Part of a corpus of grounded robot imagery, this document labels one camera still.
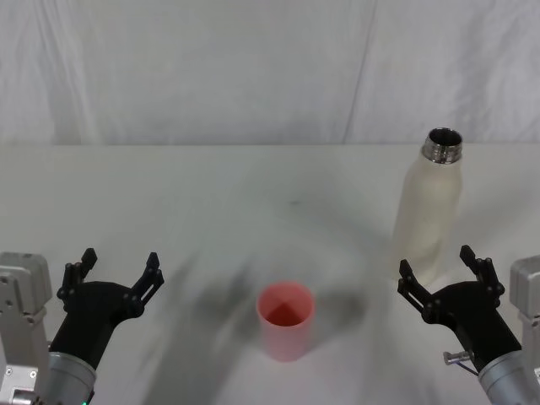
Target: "bottle opening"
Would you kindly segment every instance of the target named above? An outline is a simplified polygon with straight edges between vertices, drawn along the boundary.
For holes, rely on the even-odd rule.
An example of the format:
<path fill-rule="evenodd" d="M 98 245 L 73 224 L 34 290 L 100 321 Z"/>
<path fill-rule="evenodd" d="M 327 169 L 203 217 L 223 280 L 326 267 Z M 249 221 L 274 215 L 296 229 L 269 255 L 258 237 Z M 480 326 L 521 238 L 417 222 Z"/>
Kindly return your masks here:
<path fill-rule="evenodd" d="M 436 128 L 431 130 L 429 139 L 440 146 L 457 146 L 463 142 L 459 132 L 450 128 Z"/>

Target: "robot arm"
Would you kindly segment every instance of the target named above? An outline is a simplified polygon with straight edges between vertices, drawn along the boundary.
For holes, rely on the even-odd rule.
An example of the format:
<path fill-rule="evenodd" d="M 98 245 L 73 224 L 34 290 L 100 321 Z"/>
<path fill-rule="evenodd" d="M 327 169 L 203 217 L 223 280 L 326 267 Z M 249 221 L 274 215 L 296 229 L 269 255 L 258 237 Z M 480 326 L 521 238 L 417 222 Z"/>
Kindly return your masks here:
<path fill-rule="evenodd" d="M 0 405 L 90 402 L 95 370 L 114 329 L 122 321 L 141 316 L 164 282 L 155 253 L 131 288 L 85 283 L 96 261 L 94 249 L 87 249 L 80 262 L 66 265 L 57 296 L 67 315 L 47 348 L 42 320 L 51 285 L 45 259 L 19 253 L 0 256 L 1 305 L 5 305 L 0 305 L 0 333 L 8 361 Z"/>
<path fill-rule="evenodd" d="M 510 270 L 510 301 L 521 313 L 523 348 L 496 310 L 505 289 L 491 259 L 477 259 L 469 246 L 462 247 L 460 258 L 477 281 L 455 283 L 430 294 L 403 260 L 397 291 L 424 321 L 445 325 L 456 334 L 465 350 L 445 352 L 445 363 L 463 366 L 462 361 L 471 360 L 493 404 L 540 404 L 540 256 L 517 261 Z"/>

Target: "water bottle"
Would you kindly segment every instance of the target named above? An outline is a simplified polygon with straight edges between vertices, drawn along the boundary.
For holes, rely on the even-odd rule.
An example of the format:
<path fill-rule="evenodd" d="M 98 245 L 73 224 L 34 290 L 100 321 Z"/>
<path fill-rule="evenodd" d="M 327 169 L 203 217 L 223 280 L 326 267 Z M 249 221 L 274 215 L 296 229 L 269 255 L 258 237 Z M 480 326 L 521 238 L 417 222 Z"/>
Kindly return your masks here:
<path fill-rule="evenodd" d="M 391 241 L 395 278 L 402 259 L 421 284 L 437 277 L 462 191 L 461 162 L 462 136 L 449 128 L 432 130 L 403 182 Z"/>

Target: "metal bracket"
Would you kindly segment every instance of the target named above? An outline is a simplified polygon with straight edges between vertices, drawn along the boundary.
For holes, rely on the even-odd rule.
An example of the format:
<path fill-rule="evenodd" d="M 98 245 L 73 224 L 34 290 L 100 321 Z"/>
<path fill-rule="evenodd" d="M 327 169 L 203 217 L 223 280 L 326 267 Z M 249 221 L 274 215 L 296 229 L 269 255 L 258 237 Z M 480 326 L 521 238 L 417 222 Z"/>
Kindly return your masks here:
<path fill-rule="evenodd" d="M 0 255 L 0 334 L 7 363 L 0 388 L 2 405 L 25 404 L 46 382 L 49 352 L 43 317 L 51 296 L 43 256 Z"/>
<path fill-rule="evenodd" d="M 523 324 L 521 356 L 529 386 L 540 396 L 540 256 L 515 261 L 510 268 L 510 302 Z"/>

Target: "cup rim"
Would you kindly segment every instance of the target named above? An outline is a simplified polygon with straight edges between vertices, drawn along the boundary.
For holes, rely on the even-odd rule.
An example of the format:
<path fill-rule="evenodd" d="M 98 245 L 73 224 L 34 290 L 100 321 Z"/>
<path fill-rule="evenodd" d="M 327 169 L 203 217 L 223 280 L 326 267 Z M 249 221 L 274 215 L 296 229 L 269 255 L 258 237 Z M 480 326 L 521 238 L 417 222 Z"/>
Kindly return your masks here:
<path fill-rule="evenodd" d="M 275 323 L 271 323 L 265 316 L 262 315 L 261 307 L 260 307 L 261 306 L 261 297 L 264 295 L 264 293 L 270 288 L 274 288 L 276 286 L 283 285 L 283 284 L 294 285 L 295 287 L 298 287 L 301 290 L 303 290 L 306 293 L 306 295 L 310 297 L 310 311 L 309 311 L 308 315 L 305 317 L 305 319 L 302 322 L 297 323 L 296 325 L 291 325 L 289 327 L 285 327 L 283 325 L 276 325 Z M 289 329 L 289 330 L 290 329 L 298 329 L 298 328 L 303 327 L 306 323 L 310 322 L 311 318 L 313 318 L 313 315 L 315 313 L 315 298 L 313 296 L 313 293 L 311 293 L 311 290 L 308 289 L 302 283 L 299 283 L 299 282 L 294 281 L 294 280 L 278 281 L 276 283 L 272 283 L 272 284 L 267 285 L 261 291 L 261 293 L 259 293 L 259 295 L 258 295 L 258 297 L 256 299 L 256 313 L 259 315 L 259 319 L 262 322 L 264 322 L 265 324 L 267 324 L 267 325 L 269 325 L 271 327 L 276 327 L 276 328 L 279 328 L 279 329 Z"/>

